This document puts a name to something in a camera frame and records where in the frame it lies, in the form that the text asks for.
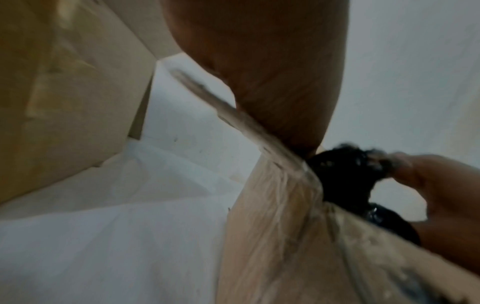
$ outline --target human hand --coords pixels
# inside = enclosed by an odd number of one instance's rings
[[[427,203],[427,220],[412,223],[422,246],[480,274],[480,170],[438,155],[392,158],[393,178]]]
[[[315,152],[338,99],[348,0],[160,0],[178,45],[237,107],[300,156]]]

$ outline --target black object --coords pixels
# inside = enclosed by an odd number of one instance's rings
[[[375,184],[389,177],[395,165],[385,152],[341,144],[312,157],[307,164],[323,185],[324,201],[420,245],[420,237],[410,223],[396,212],[369,202]]]

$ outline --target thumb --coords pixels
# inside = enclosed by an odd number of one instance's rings
[[[390,176],[395,181],[413,189],[423,186],[423,179],[415,167],[415,156],[397,152],[389,154],[388,158],[393,167]]]

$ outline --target skin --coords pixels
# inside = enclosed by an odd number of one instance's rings
[[[302,157],[322,142],[340,92],[348,0],[160,0],[178,45]],[[426,249],[480,274],[480,172],[396,154],[393,177],[427,201]]]
[[[160,0],[178,45],[298,155],[322,142],[340,92],[348,0]]]
[[[427,220],[412,223],[422,246],[480,274],[480,170],[438,155],[393,157],[393,178],[427,203]]]

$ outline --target white floor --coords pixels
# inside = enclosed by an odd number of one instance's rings
[[[351,141],[480,166],[480,2],[352,2],[344,84],[324,146]],[[158,64],[141,142],[101,168],[0,207],[8,303],[213,303],[228,208],[260,153]],[[388,181],[373,201],[425,206]]]

